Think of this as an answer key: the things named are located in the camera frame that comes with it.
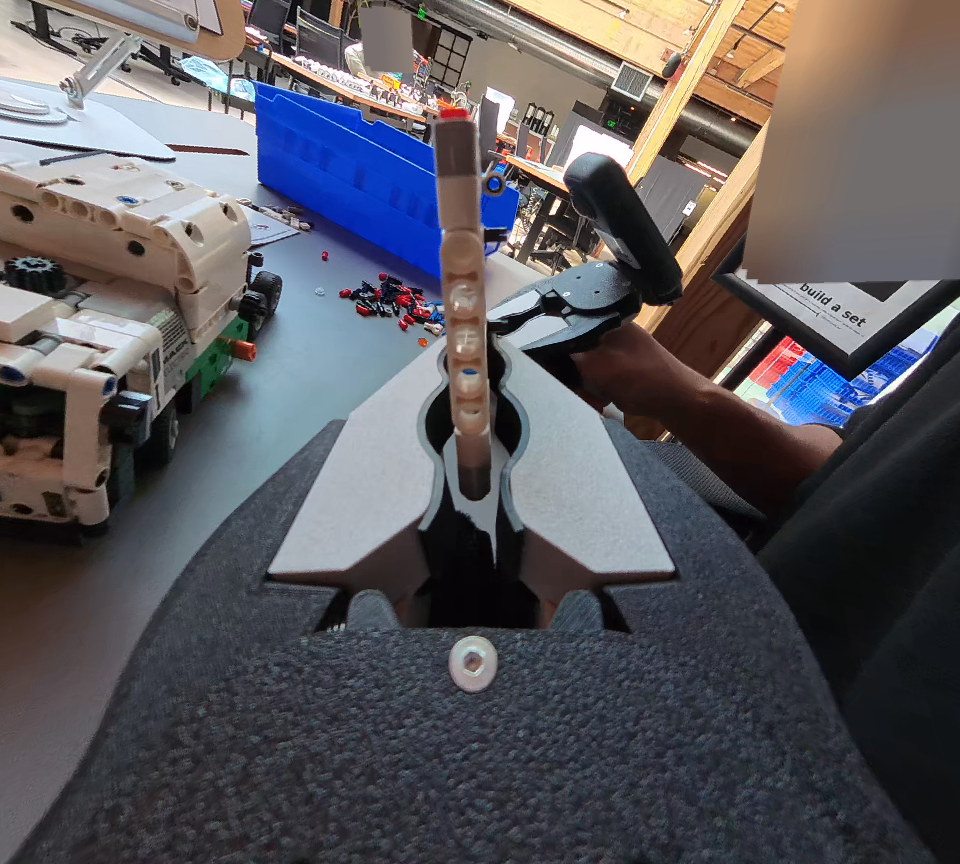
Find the pile of small lego pieces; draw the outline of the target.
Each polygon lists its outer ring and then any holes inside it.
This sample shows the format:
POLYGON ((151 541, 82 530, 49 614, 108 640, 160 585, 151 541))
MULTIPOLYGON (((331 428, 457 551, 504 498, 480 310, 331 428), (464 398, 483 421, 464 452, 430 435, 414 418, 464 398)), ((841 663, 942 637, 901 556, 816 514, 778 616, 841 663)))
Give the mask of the pile of small lego pieces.
POLYGON ((442 301, 429 300, 420 287, 400 277, 379 273, 376 282, 362 281, 355 287, 339 290, 340 300, 350 302, 355 313, 364 319, 391 319, 403 331, 433 333, 433 323, 447 325, 442 301))

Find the stack of plastic crates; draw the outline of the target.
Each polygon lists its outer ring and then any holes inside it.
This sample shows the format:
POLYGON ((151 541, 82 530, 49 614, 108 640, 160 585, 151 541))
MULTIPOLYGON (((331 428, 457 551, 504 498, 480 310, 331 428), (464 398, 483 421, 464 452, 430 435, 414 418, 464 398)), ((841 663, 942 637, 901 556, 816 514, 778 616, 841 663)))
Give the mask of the stack of plastic crates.
POLYGON ((846 380, 789 337, 736 389, 744 401, 789 425, 843 426, 858 408, 877 399, 936 341, 927 329, 911 334, 852 380, 846 380))

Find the small white paper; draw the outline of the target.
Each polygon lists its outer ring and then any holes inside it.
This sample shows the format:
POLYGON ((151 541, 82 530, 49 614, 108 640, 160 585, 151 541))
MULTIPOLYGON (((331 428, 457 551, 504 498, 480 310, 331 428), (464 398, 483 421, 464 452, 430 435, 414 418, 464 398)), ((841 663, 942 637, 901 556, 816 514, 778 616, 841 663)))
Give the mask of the small white paper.
POLYGON ((274 206, 258 206, 249 199, 238 199, 244 209, 250 231, 250 246, 254 249, 267 246, 294 234, 308 233, 312 225, 297 209, 274 206))

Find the black office chair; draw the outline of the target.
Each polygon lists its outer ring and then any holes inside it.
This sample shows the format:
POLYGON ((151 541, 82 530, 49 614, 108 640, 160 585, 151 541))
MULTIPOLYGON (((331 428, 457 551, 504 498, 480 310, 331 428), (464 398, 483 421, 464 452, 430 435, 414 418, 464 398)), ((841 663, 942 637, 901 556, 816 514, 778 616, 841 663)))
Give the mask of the black office chair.
POLYGON ((293 0, 252 0, 246 13, 246 35, 260 43, 269 43, 273 51, 284 52, 284 27, 293 0))
POLYGON ((305 57, 336 69, 344 67, 344 32, 304 8, 296 9, 294 57, 305 57))

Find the person's right forearm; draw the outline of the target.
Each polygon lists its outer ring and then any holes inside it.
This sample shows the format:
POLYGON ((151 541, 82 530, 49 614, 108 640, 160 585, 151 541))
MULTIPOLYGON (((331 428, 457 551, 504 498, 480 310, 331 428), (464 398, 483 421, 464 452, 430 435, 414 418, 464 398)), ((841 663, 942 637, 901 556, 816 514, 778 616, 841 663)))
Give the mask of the person's right forearm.
POLYGON ((665 366, 657 418, 759 510, 772 512, 784 503, 841 446, 829 428, 787 425, 670 354, 665 366))

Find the white grey lego panel assembly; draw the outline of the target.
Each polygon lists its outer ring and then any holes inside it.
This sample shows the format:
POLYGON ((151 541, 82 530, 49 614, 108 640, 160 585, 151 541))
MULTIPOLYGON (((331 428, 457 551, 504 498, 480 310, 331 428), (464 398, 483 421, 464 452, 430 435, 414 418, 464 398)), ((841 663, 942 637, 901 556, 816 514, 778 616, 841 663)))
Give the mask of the white grey lego panel assembly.
POLYGON ((446 369, 459 490, 479 501, 493 485, 496 399, 491 388, 478 131, 461 108, 434 131, 446 369))

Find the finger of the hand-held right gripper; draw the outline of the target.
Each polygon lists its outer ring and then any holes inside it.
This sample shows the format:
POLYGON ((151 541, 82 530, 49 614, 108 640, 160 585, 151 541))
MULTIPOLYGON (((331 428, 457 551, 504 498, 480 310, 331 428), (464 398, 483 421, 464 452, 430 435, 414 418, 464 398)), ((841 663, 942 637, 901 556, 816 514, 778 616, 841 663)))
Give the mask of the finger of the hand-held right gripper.
POLYGON ((486 314, 487 334, 520 350, 538 347, 562 330, 562 318, 549 313, 544 304, 553 290, 553 282, 534 282, 491 308, 486 314))

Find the person's black top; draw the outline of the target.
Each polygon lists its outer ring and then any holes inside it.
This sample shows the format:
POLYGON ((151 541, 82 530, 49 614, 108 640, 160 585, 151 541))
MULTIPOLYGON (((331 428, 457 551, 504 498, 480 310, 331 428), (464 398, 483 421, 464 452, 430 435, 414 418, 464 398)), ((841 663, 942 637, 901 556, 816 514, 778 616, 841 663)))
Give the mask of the person's black top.
POLYGON ((872 773, 935 857, 958 862, 958 319, 838 434, 757 559, 872 773))

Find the blue plastic bin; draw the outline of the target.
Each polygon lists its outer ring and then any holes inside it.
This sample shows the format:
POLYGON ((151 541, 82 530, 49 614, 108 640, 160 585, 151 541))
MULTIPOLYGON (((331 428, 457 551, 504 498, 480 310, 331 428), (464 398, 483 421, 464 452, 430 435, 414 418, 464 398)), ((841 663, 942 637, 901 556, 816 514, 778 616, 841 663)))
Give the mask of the blue plastic bin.
POLYGON ((519 194, 481 184, 484 140, 463 111, 443 112, 427 144, 359 111, 255 83, 259 182, 441 279, 445 232, 510 226, 519 194))

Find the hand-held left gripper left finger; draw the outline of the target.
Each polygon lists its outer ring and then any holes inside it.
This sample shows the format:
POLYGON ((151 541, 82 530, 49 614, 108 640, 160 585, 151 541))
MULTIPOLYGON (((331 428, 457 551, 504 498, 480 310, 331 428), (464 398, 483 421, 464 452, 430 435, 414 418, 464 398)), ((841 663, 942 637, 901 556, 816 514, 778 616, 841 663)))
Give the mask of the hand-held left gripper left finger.
POLYGON ((429 569, 421 525, 447 480, 426 412, 446 389, 446 344, 423 350, 345 421, 271 561, 271 579, 411 598, 429 569))

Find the person's right hand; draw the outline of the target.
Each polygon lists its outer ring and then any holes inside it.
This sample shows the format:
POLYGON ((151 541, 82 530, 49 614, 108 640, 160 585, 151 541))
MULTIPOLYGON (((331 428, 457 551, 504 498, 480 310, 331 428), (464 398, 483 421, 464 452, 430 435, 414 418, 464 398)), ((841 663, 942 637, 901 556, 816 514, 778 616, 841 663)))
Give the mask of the person's right hand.
POLYGON ((635 322, 571 357, 586 392, 630 415, 656 418, 684 388, 684 367, 635 322))

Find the wooden post with red bracket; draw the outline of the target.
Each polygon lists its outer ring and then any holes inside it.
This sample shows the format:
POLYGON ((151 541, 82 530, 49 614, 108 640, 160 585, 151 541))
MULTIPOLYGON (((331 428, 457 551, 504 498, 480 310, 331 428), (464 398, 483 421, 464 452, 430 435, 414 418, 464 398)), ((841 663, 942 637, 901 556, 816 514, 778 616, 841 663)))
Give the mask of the wooden post with red bracket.
POLYGON ((688 47, 674 54, 663 71, 665 85, 636 141, 626 174, 635 185, 651 168, 727 31, 748 0, 713 0, 688 47))

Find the white green lego truck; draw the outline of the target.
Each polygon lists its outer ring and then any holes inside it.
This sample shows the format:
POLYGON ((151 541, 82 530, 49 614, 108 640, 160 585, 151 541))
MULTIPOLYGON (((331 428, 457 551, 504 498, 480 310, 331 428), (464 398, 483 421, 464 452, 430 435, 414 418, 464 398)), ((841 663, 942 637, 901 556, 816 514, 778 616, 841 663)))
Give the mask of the white green lego truck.
POLYGON ((143 159, 1 164, 1 517, 89 537, 282 298, 233 198, 143 159))

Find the long wooden table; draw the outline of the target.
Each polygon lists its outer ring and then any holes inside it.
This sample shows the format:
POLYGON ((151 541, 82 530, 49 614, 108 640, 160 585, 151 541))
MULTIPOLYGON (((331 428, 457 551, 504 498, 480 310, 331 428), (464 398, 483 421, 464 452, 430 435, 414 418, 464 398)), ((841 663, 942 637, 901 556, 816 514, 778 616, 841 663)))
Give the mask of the long wooden table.
POLYGON ((295 81, 329 92, 361 109, 418 123, 430 122, 440 115, 438 108, 418 103, 399 90, 390 90, 381 82, 354 76, 347 70, 312 58, 291 58, 272 52, 268 60, 272 70, 283 70, 295 81))

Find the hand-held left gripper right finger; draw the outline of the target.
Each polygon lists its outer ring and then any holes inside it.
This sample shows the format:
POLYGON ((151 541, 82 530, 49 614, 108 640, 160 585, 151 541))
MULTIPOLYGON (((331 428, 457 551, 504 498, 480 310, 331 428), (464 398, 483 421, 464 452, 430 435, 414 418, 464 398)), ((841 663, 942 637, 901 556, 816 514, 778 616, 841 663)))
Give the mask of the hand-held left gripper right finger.
POLYGON ((502 358, 495 436, 496 563, 540 603, 574 591, 666 581, 671 556, 601 416, 514 344, 502 358))

